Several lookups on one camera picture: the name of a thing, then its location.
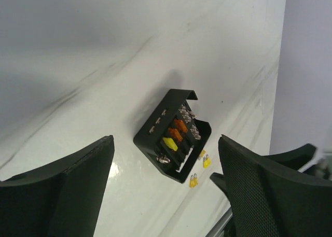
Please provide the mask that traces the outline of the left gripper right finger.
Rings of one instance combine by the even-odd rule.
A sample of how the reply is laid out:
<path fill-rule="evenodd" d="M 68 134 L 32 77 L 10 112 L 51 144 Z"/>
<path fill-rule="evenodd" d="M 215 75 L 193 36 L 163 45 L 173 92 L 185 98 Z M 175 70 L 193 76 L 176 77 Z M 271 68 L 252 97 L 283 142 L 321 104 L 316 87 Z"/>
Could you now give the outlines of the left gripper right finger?
<path fill-rule="evenodd" d="M 312 144 L 261 156 L 229 137 L 218 141 L 222 173 L 212 182 L 230 202 L 224 236 L 331 236 L 331 180 L 312 165 Z"/>

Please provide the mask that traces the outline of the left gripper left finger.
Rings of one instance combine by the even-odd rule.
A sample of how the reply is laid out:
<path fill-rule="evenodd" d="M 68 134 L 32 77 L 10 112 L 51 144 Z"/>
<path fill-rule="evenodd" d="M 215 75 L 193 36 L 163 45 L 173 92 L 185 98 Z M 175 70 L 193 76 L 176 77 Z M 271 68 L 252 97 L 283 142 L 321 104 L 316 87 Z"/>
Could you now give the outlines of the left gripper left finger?
<path fill-rule="evenodd" d="M 1 236 L 93 236 L 113 136 L 1 182 Z"/>

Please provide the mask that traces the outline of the black fuse box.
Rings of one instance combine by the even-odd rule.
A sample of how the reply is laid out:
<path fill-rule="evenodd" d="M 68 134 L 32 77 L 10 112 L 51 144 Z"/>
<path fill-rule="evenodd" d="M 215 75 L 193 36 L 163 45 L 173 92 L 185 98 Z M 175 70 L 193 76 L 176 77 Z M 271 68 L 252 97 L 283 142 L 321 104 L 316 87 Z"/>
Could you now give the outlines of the black fuse box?
<path fill-rule="evenodd" d="M 181 184 L 212 133 L 188 104 L 197 99 L 193 90 L 170 89 L 133 139 L 161 174 Z"/>

